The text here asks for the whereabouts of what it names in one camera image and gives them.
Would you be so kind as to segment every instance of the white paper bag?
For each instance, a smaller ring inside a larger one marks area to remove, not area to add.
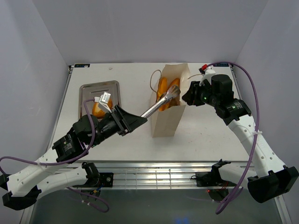
[[[180,105],[172,106],[164,111],[156,111],[151,116],[151,132],[152,137],[171,137],[174,136],[178,124],[184,113],[186,103],[182,100],[182,96],[188,91],[190,82],[188,77],[190,77],[190,70],[187,63],[176,64],[176,65],[165,65],[162,70],[162,76],[167,78],[167,86],[176,79],[180,79]],[[154,90],[157,91],[158,84],[155,85]],[[150,96],[150,105],[153,105],[157,100],[157,94],[152,92]]]

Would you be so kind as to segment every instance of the baking tray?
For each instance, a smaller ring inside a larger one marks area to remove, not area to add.
[[[86,115],[86,111],[83,106],[83,102],[86,99],[91,99],[94,97],[100,97],[103,92],[108,92],[111,94],[113,107],[115,105],[121,106],[121,93],[120,93],[120,84],[117,81],[107,81],[102,83],[91,83],[82,85],[79,89],[79,116]],[[94,102],[87,102],[87,108],[89,112],[92,112]]]

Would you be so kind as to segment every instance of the white table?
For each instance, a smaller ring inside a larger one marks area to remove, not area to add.
[[[198,74],[203,63],[189,63],[191,74]],[[141,115],[149,108],[150,75],[165,63],[106,63],[74,68],[59,116],[53,142],[60,139],[78,120],[79,88],[83,84],[117,80],[121,106]],[[214,67],[216,74],[227,74],[229,67]],[[153,80],[156,83],[159,75]],[[195,76],[190,81],[200,80]],[[234,83],[235,97],[238,97]],[[150,122],[124,137],[114,135],[91,149],[81,161],[246,161],[248,155],[237,137],[216,114],[213,107],[187,106],[174,137],[152,138]]]

